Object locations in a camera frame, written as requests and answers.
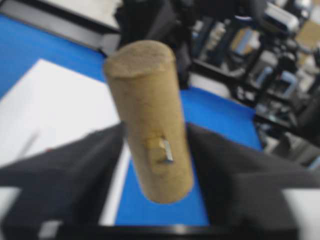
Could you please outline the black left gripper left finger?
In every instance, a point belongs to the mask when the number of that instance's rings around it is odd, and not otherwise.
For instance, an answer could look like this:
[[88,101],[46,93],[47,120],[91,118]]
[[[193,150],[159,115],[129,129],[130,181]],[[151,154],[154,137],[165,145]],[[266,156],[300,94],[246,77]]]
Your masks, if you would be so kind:
[[97,225],[124,144],[117,124],[0,169],[0,185],[20,193],[4,215],[6,240],[36,240],[47,221]]

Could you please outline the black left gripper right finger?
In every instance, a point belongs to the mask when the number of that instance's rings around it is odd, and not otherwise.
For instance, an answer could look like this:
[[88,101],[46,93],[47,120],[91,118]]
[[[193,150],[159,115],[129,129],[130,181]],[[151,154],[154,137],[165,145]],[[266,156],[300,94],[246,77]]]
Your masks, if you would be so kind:
[[286,190],[318,190],[307,169],[186,125],[200,192],[211,225],[239,240],[299,240],[301,227]]

